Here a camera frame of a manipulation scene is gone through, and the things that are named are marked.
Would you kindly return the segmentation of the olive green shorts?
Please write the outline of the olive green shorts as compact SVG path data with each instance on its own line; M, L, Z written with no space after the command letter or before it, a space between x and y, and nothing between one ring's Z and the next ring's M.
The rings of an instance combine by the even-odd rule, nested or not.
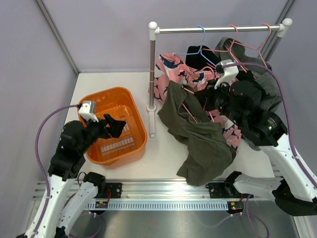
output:
M201 186L222 175L236 152L226 143L221 124L207 116L190 91L190 86L170 81L158 116L168 133L187 146L187 159L177 175L189 185Z

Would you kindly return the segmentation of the black shorts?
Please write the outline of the black shorts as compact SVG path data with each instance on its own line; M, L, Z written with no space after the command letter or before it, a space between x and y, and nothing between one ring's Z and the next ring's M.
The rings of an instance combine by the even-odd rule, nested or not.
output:
M214 68L214 64L218 64L221 60L225 60L225 56L228 56L227 53L224 53L224 56L217 56L214 52L209 51L207 46L202 46L202 53L195 55L187 55L185 59L185 63L194 69L202 70L202 71L211 71ZM256 76L253 75L251 70L239 70L239 73L236 76L236 79L253 81L256 80Z

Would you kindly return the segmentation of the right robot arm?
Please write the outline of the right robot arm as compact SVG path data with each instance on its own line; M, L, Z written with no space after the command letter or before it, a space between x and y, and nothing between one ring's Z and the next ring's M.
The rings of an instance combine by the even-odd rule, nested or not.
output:
M243 138L259 147L281 173L280 179L255 178L234 171L225 180L224 191L272 200L291 216L314 216L317 213L317 180L290 143L290 130L280 117L260 107L264 90L251 81L229 85L208 83L195 92L205 111L217 109L235 123Z

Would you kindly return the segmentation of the blue wire hanger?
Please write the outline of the blue wire hanger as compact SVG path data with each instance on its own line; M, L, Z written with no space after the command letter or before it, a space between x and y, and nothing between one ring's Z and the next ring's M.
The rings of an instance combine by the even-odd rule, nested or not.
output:
M216 67L216 64L214 64L211 60L209 60L209 59L208 59L206 56L204 56L204 54L202 53L203 43L204 43L204 40L205 40L206 31L205 31L204 27L201 26L201 25L197 25L197 27L198 27L198 28L201 28L202 31L203 31L203 39L202 39L202 42L201 42L201 44L200 44L200 46L199 46L199 49L198 49L196 52L194 52L194 53L189 53L189 52L187 52L187 53L174 53L174 55L176 55L176 56L201 55L204 59L207 60L208 63L210 63L212 66Z

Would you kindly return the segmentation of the pink shark print shorts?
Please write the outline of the pink shark print shorts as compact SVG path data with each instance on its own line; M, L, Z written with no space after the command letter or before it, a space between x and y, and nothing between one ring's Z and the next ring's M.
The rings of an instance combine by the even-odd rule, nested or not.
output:
M170 81L185 84L192 87L192 91L202 90L211 80L220 78L210 66L204 66L202 70L186 65L180 56L174 54L161 54L156 62L156 69L160 73L154 79L154 98L163 103L167 95L167 86ZM234 150L238 150L242 137L238 126L230 121L218 110L209 111L213 122L221 124L222 135L226 143Z

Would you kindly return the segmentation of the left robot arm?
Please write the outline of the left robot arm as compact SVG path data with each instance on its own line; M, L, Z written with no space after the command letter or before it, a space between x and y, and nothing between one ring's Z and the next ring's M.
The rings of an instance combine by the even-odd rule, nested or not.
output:
M67 238L76 220L94 197L106 193L106 179L89 172L75 195L66 201L82 166L85 153L100 138L119 138L126 125L109 114L103 119L73 120L64 125L48 169L47 188L30 227L21 238Z

